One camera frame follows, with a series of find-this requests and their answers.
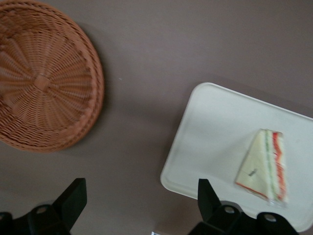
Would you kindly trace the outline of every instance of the black clamp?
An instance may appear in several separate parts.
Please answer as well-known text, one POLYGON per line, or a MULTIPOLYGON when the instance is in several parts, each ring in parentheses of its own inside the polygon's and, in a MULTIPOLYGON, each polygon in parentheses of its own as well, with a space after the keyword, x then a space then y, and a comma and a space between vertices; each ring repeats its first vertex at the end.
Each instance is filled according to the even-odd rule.
POLYGON ((86 180, 75 179, 52 205, 38 206, 14 220, 12 214, 0 212, 0 234, 70 235, 86 203, 86 180))
POLYGON ((189 235, 298 235, 281 215, 262 212, 251 218, 231 205, 222 205, 207 179, 199 179, 198 206, 203 218, 189 235))

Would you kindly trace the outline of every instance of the white tray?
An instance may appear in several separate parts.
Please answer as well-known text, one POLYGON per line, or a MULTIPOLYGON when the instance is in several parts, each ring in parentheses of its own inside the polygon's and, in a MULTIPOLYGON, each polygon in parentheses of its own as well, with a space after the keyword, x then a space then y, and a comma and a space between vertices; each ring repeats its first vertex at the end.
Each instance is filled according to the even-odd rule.
POLYGON ((274 212, 297 231, 313 224, 313 119, 247 95, 202 83, 192 92, 161 182, 170 191, 197 198, 198 179, 208 179, 220 200, 239 204, 250 216, 274 212), (289 203, 286 209, 234 184, 260 129, 284 134, 289 203))

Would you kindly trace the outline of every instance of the woven basket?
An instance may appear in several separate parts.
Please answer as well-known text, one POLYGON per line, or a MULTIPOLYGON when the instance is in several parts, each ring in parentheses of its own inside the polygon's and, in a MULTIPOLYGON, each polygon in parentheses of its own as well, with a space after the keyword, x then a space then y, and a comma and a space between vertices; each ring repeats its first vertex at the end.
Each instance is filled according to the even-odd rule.
POLYGON ((0 2, 0 139, 52 152, 79 141, 102 107, 97 53, 62 12, 24 0, 0 2))

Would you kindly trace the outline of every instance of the gray background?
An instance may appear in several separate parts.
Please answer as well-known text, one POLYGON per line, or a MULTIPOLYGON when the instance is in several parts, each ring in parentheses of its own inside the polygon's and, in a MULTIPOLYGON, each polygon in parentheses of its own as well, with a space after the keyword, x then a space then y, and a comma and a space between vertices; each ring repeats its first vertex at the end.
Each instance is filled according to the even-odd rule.
POLYGON ((85 177, 89 201, 74 235, 187 234, 201 220, 197 202, 159 177, 197 84, 313 117, 313 1, 45 2, 94 43, 106 97, 95 127, 69 149, 34 154, 0 143, 0 207, 15 217, 85 177))

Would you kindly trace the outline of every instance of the wicker basket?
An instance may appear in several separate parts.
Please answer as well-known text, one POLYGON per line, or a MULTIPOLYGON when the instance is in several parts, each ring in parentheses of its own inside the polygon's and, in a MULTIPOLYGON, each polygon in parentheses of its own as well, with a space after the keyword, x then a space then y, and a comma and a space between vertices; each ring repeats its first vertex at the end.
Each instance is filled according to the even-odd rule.
POLYGON ((104 78, 81 28, 39 2, 0 2, 0 139, 52 152, 79 141, 102 107, 104 78))

